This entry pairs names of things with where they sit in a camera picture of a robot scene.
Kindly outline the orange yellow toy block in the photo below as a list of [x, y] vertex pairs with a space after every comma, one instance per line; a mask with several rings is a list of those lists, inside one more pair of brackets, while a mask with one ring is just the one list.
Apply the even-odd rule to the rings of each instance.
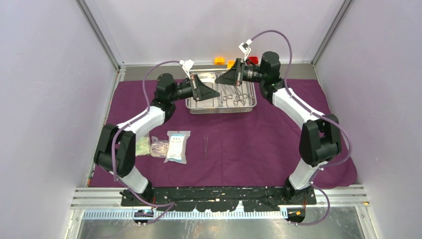
[[229, 60], [229, 61], [227, 62], [227, 69], [232, 68], [234, 64], [235, 64], [235, 61], [234, 61], [234, 60]]

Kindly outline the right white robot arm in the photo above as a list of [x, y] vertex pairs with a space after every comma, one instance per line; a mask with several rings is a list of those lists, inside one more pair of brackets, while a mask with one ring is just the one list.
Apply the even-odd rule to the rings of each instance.
[[341, 153], [340, 130], [335, 115], [323, 115], [301, 100], [280, 77], [279, 55], [264, 52], [260, 65], [248, 65], [237, 58], [234, 65], [216, 78], [218, 84], [240, 86], [244, 81], [259, 84], [260, 94], [283, 111], [300, 129], [301, 156], [293, 173], [286, 178], [283, 196], [297, 204], [311, 188], [311, 180], [322, 166]]

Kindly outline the pink clear packet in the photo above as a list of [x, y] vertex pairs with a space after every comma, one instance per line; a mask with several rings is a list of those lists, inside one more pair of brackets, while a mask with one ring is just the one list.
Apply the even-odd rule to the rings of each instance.
[[167, 156], [169, 142], [167, 140], [160, 140], [152, 136], [150, 145], [150, 155], [156, 158], [165, 158]]

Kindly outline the purple cloth wrap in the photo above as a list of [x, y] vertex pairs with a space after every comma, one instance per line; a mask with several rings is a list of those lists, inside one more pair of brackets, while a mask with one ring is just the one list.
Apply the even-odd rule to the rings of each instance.
[[[330, 113], [316, 80], [289, 79], [288, 84], [313, 108]], [[136, 167], [153, 186], [283, 186], [301, 158], [301, 130], [260, 94], [257, 105], [248, 113], [193, 115], [185, 101], [175, 103], [171, 119], [149, 135], [167, 140], [168, 131], [191, 131], [186, 146], [187, 164], [137, 157]], [[146, 104], [141, 81], [120, 82], [107, 123], [129, 120], [144, 110]], [[206, 160], [204, 135], [209, 138]], [[357, 169], [349, 158], [341, 165], [320, 171], [313, 181], [322, 188], [349, 186], [357, 181]]]

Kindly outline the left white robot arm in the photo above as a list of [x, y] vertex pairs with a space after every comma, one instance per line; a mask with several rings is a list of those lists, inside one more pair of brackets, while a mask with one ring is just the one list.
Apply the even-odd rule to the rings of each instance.
[[149, 107], [119, 125], [103, 126], [93, 162], [127, 187], [128, 198], [141, 206], [153, 206], [151, 182], [135, 166], [135, 148], [139, 137], [166, 123], [176, 110], [175, 101], [193, 98], [205, 101], [218, 98], [217, 90], [205, 85], [193, 74], [177, 83], [169, 73], [160, 75]]

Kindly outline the green packet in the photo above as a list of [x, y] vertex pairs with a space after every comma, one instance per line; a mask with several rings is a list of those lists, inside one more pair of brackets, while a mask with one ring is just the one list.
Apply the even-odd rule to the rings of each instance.
[[143, 136], [135, 144], [135, 156], [144, 156], [150, 154], [150, 137]]

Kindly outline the white sterile pouch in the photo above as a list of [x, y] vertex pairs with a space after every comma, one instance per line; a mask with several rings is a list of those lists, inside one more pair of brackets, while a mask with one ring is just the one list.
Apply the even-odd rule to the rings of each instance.
[[190, 131], [168, 131], [168, 150], [164, 163], [176, 162], [186, 164], [186, 146]]

